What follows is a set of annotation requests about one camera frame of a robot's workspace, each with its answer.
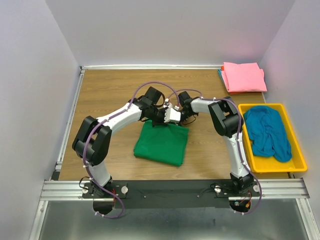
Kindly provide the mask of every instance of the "blue cloth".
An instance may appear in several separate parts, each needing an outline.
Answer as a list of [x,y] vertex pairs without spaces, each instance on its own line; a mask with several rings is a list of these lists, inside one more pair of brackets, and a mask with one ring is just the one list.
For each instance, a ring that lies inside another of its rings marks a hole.
[[226,86],[225,81],[224,81],[222,74],[221,74],[221,69],[218,69],[218,74],[219,74],[219,77],[221,78],[221,81],[223,82],[224,86]]
[[254,155],[290,161],[291,145],[278,111],[261,105],[250,108],[243,116]]

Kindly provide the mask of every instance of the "wooden table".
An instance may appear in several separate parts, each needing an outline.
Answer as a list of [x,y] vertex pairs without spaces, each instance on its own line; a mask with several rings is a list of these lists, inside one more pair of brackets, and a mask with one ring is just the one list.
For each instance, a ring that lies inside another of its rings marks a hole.
[[[107,115],[121,108],[131,99],[137,87],[148,81],[161,81],[176,90],[191,88],[202,91],[205,98],[228,95],[215,69],[135,69],[86,70],[64,154],[59,180],[79,180],[87,175],[82,161],[71,145],[83,119]],[[152,84],[168,96],[171,90]],[[143,95],[142,88],[137,96]],[[198,93],[190,91],[192,97]],[[231,96],[236,104],[264,103],[261,93],[243,93]],[[209,114],[200,113],[190,129],[181,167],[136,158],[134,146],[140,136],[142,122],[136,122],[118,131],[110,143],[106,158],[107,168],[115,180],[192,180],[230,178],[230,160],[223,138],[214,129]]]

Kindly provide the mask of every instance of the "pink cloth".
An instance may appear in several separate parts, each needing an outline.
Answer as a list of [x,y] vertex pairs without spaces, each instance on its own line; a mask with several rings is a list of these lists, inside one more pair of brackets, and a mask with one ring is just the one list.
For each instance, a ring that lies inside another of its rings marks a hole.
[[258,64],[231,62],[223,63],[224,70],[221,75],[228,92],[266,92],[263,69]]

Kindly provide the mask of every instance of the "yellow tray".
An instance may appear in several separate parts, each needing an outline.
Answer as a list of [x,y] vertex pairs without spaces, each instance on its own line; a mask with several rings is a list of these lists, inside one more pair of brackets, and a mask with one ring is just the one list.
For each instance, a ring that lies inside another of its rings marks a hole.
[[257,103],[257,104],[239,104],[239,110],[243,116],[246,111],[254,106],[268,106],[277,110],[281,116],[287,138],[291,144],[292,159],[288,162],[280,162],[275,157],[255,156],[252,152],[252,141],[249,139],[246,124],[243,125],[243,142],[248,163],[251,170],[255,173],[279,173],[279,172],[304,172],[307,170],[307,164],[301,153],[295,133],[289,122],[285,107],[281,103]]

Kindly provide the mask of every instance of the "green cloth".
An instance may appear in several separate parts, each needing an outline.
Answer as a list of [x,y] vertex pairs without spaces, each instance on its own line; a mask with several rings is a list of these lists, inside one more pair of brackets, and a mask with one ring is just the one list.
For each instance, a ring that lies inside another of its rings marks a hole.
[[133,155],[180,167],[184,162],[189,129],[175,124],[156,125],[146,121]]

